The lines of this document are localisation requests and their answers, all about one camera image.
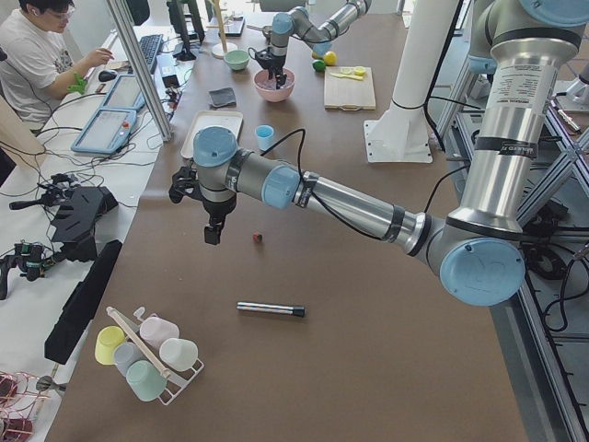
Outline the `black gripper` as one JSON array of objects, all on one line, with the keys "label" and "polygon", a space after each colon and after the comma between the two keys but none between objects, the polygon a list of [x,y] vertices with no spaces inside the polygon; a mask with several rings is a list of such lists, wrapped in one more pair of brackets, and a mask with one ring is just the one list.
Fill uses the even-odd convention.
[{"label": "black gripper", "polygon": [[197,170],[183,166],[173,176],[168,197],[174,204],[179,204],[184,197],[202,202],[209,215],[209,224],[204,227],[206,244],[219,244],[226,217],[237,206],[237,194],[229,190],[210,190],[201,185]]},{"label": "black gripper", "polygon": [[285,55],[275,55],[269,50],[254,52],[254,59],[259,63],[262,69],[267,71],[267,80],[275,79],[275,88],[281,89],[285,85]]}]

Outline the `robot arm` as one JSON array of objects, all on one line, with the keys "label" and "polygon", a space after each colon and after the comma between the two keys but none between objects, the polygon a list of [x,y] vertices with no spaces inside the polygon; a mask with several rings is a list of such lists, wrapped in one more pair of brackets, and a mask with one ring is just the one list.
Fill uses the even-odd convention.
[{"label": "robot arm", "polygon": [[170,200],[203,204],[205,241],[217,244],[226,216],[245,193],[283,209],[323,210],[347,227],[397,243],[438,275],[448,293],[474,306],[511,297],[525,279],[516,248],[516,210],[537,156],[560,67],[578,52],[588,21],[584,1],[483,1],[473,18],[471,52],[495,71],[460,205],[445,219],[414,214],[367,194],[240,148],[224,127],[201,129],[192,166],[172,179]]},{"label": "robot arm", "polygon": [[286,83],[283,68],[291,38],[299,39],[312,52],[323,57],[334,40],[345,33],[356,19],[367,14],[371,4],[371,0],[347,1],[318,26],[311,21],[308,11],[302,6],[288,12],[279,12],[272,20],[267,48],[255,51],[254,59],[268,72],[268,78],[274,81],[275,88],[280,89]]}]

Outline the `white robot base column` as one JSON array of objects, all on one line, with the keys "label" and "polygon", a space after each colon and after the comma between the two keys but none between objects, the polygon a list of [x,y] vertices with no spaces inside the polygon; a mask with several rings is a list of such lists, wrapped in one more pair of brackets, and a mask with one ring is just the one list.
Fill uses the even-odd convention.
[{"label": "white robot base column", "polygon": [[425,117],[426,101],[460,9],[461,3],[453,0],[421,0],[415,4],[391,104],[379,119],[364,123],[369,162],[433,161]]}]

